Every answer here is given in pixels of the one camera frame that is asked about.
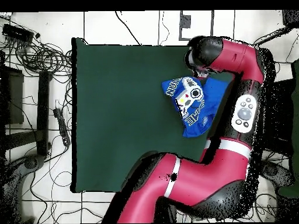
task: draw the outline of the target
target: floor tile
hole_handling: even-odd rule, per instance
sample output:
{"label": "floor tile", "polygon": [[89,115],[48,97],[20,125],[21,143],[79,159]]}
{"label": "floor tile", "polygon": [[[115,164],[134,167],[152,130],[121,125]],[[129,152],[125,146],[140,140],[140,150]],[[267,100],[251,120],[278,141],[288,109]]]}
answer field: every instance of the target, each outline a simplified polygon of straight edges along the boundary
{"label": "floor tile", "polygon": [[277,10],[236,10],[235,38],[237,40],[253,43],[259,37],[282,27],[282,16]]}
{"label": "floor tile", "polygon": [[191,16],[191,27],[182,29],[182,37],[192,39],[195,36],[209,36],[211,32],[211,11],[210,10],[184,10],[184,15]]}
{"label": "floor tile", "polygon": [[84,209],[82,212],[82,223],[100,223],[109,207],[109,204],[83,203],[83,207],[86,209]]}
{"label": "floor tile", "polygon": [[[119,18],[143,45],[157,45],[158,14],[156,11],[122,11]],[[85,40],[89,44],[138,45],[114,11],[85,12]]]}
{"label": "floor tile", "polygon": [[233,38],[234,11],[215,10],[214,13],[214,36],[227,36]]}

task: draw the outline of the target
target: green table surface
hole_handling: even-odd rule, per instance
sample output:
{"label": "green table surface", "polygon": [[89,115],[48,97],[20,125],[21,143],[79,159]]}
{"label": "green table surface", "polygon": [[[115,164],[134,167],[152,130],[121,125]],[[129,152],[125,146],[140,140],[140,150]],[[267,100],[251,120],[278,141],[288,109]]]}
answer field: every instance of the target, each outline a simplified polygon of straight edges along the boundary
{"label": "green table surface", "polygon": [[76,192],[120,191],[148,151],[199,160],[207,132],[184,138],[180,115],[161,88],[165,80],[191,75],[184,62],[188,47],[76,44]]}

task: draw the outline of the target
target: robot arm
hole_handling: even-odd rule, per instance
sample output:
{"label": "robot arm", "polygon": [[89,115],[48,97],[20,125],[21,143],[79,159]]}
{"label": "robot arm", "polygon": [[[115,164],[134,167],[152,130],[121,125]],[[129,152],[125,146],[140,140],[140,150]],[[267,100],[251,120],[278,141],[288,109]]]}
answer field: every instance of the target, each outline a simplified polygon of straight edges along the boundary
{"label": "robot arm", "polygon": [[236,208],[254,146],[265,81],[263,59],[255,47],[221,37],[196,37],[190,45],[189,68],[236,75],[220,122],[199,163],[171,153],[141,159],[102,223],[152,223],[161,197],[202,218],[224,219]]}

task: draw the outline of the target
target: blue t-shirt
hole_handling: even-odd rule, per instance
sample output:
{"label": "blue t-shirt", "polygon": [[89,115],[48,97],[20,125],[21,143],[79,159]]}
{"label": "blue t-shirt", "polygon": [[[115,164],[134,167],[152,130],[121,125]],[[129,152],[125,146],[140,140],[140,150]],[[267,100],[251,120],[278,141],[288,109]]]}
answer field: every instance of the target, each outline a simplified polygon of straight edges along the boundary
{"label": "blue t-shirt", "polygon": [[198,137],[211,127],[227,86],[227,82],[212,78],[202,86],[199,79],[190,76],[162,82],[164,93],[180,112],[184,137]]}

